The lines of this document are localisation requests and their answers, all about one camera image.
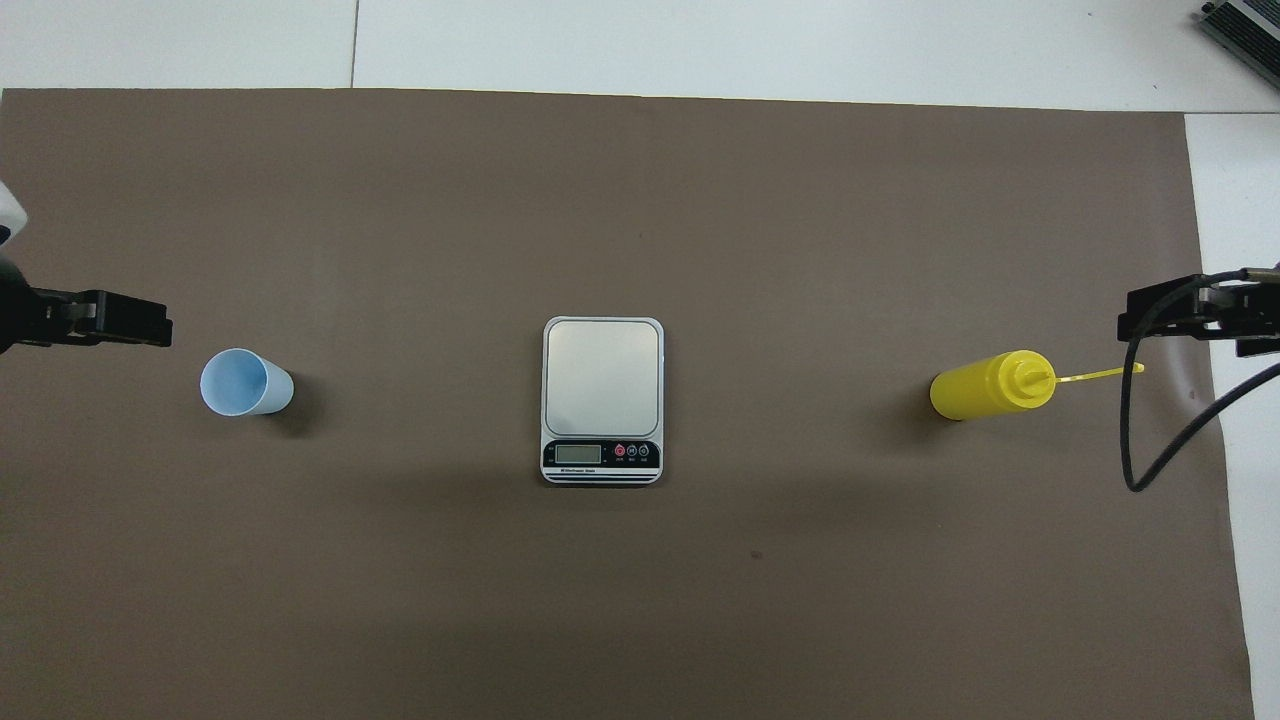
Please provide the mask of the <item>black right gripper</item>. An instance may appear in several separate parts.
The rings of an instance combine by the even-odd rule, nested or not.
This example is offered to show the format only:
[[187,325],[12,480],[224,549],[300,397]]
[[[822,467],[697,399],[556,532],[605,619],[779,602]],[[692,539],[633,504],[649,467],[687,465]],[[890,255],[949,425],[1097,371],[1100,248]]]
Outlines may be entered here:
[[1206,284],[1203,275],[1184,275],[1146,286],[1126,293],[1125,311],[1117,316],[1117,340],[1129,341],[1139,333],[1142,318],[1165,296],[1196,283],[1192,292],[1174,299],[1156,314],[1143,338],[1189,336],[1212,340],[1222,334],[1213,323],[1238,322],[1238,357],[1257,357],[1279,352],[1279,284],[1262,282],[1245,291],[1243,284]]

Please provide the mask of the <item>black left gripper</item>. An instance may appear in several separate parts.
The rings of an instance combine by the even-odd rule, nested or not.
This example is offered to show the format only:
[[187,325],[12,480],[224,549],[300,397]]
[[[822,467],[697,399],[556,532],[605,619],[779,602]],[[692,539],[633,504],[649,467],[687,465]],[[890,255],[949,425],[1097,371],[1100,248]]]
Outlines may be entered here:
[[28,329],[29,342],[44,347],[115,343],[168,348],[173,320],[163,304],[105,290],[33,292],[19,268],[1,255],[0,354],[26,340]]

